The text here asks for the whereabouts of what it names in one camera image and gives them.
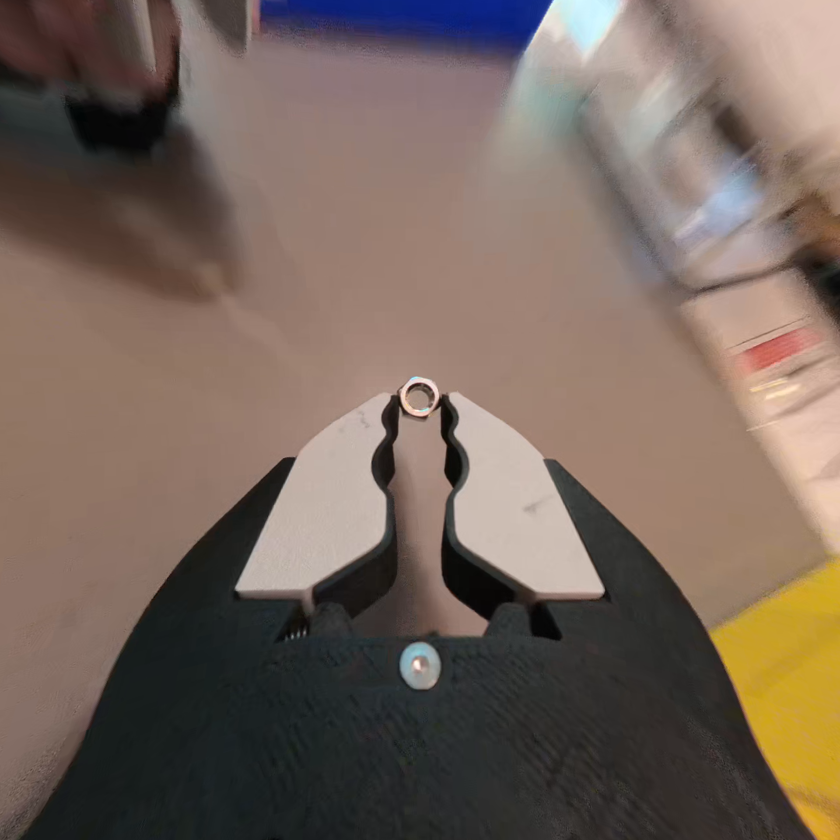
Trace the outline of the silver hex nut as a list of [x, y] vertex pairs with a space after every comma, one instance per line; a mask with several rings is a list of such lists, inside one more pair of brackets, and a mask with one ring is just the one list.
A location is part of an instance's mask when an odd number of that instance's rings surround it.
[[422, 376], [410, 377], [396, 395], [402, 414], [417, 421], [424, 421], [434, 415], [441, 399], [435, 381]]

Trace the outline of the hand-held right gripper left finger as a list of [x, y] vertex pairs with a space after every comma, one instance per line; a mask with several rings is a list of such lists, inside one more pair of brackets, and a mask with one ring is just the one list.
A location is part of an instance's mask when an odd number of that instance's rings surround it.
[[293, 460], [235, 586], [244, 600], [338, 604], [357, 617], [396, 579], [389, 483], [400, 407], [380, 393], [311, 438]]

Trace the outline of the person's left hand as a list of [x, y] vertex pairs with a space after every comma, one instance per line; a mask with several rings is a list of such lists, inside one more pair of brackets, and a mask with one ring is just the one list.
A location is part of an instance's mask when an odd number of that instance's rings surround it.
[[104, 2], [2, 1], [2, 65], [40, 81], [157, 92], [172, 76], [180, 20], [170, 2], [149, 2], [154, 69], [120, 56], [107, 39]]

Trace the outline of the wooden document stand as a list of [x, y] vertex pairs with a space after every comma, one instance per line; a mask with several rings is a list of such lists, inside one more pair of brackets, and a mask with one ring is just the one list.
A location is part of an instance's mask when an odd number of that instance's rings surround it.
[[838, 306], [838, 2], [552, 2], [492, 137], [656, 295], [794, 274]]

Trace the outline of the blue storage bin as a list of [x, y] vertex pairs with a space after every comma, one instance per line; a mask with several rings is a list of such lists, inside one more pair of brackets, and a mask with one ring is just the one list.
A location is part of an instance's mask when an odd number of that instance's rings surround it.
[[262, 1], [262, 18], [305, 27], [330, 27], [475, 44], [525, 46], [551, 1]]

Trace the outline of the large yellow storage bin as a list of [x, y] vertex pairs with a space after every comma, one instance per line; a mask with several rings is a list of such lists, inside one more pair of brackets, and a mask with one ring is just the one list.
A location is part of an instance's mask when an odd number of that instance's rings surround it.
[[839, 838], [839, 560], [711, 637], [777, 779], [816, 838]]

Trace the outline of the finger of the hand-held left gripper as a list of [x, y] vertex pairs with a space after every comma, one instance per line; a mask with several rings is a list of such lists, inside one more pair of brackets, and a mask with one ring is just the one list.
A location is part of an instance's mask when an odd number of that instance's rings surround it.
[[196, 5], [228, 49], [247, 52], [256, 29], [256, 1], [197, 1]]

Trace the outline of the grey desk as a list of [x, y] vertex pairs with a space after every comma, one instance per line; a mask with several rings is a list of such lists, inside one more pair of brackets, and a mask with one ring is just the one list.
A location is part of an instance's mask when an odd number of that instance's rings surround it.
[[150, 161], [2, 92], [2, 838], [176, 563], [411, 375], [557, 459], [717, 624], [823, 541], [650, 272], [562, 98], [505, 60], [185, 37]]

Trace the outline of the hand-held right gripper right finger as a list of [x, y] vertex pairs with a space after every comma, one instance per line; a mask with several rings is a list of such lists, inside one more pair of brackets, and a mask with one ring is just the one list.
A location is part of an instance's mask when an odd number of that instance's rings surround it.
[[444, 582], [483, 618], [499, 606], [597, 601], [606, 588], [548, 461], [522, 434], [459, 392], [441, 402], [451, 486]]

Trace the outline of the red label laminated sheet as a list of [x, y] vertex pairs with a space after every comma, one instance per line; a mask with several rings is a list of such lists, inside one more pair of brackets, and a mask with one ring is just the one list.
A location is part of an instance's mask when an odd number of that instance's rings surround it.
[[738, 287], [679, 314], [827, 547], [839, 549], [838, 343], [797, 289]]

